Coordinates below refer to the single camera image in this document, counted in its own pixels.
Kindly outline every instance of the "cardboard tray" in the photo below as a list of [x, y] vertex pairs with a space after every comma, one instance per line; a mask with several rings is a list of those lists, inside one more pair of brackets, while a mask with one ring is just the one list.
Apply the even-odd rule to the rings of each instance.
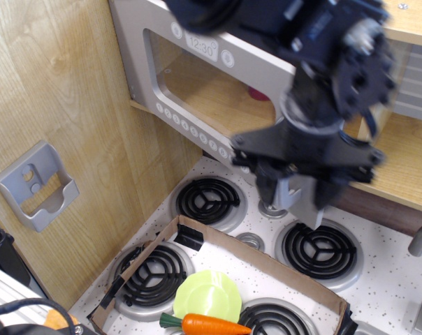
[[158, 234], [154, 241], [145, 246], [145, 249], [121, 276], [115, 279], [99, 306], [90, 313], [88, 318], [98, 333], [106, 335], [102, 328], [108, 315], [115, 307], [115, 295], [119, 289], [130, 279], [132, 274], [141, 266], [150, 253], [161, 242], [167, 241], [175, 233], [178, 233], [175, 242], [196, 251], [201, 248], [203, 242], [225, 248], [228, 252], [234, 254], [235, 257], [250, 263], [264, 274], [283, 282], [290, 288], [303, 293], [315, 302], [329, 308], [340, 317], [334, 335], [351, 335], [356, 331], [357, 324], [349, 317], [349, 304], [322, 284], [279, 263], [269, 255], [253, 249], [234, 237], [228, 236], [223, 232], [203, 225], [186, 216], [177, 216]]

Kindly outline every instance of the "wall-mounted holder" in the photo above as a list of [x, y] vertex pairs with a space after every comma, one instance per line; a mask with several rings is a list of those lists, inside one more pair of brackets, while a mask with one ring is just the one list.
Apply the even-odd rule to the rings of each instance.
[[[30, 215], [24, 213], [20, 205], [39, 192], [55, 173], [61, 186]], [[45, 141], [0, 173], [0, 191], [19, 221], [37, 232], [45, 229], [79, 195], [56, 149]]]

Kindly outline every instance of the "toy carrot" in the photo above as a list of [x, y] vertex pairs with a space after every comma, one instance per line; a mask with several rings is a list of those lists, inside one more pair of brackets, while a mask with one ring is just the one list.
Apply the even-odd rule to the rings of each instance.
[[237, 323], [200, 314], [186, 314], [182, 319], [166, 313], [161, 314], [163, 328], [181, 327], [186, 335], [246, 335], [252, 330]]

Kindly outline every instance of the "light green plastic plate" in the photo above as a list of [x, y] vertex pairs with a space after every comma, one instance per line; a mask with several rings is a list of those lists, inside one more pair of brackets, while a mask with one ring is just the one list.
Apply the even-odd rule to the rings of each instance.
[[188, 313], [196, 313], [238, 322], [241, 307], [236, 284], [224, 273], [211, 270], [186, 278], [174, 300], [174, 314], [181, 319]]

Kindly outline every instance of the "black coil burner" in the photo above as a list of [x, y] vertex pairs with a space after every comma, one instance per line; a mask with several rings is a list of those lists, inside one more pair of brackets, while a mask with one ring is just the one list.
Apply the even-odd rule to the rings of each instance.
[[[122, 261], [121, 272], [141, 253], [137, 248]], [[124, 285], [127, 306], [158, 306], [174, 298], [187, 274], [179, 255], [166, 246], [157, 246]]]
[[252, 335], [311, 335], [308, 326], [291, 309], [277, 304], [257, 304], [247, 307], [239, 324], [252, 329]]
[[206, 225], [219, 222], [239, 204], [235, 189], [225, 181], [213, 178], [192, 181], [177, 197], [177, 208], [182, 215]]
[[312, 230], [297, 223], [282, 244], [291, 266], [315, 279], [332, 279], [347, 273], [356, 263], [357, 249], [342, 232], [321, 225]]

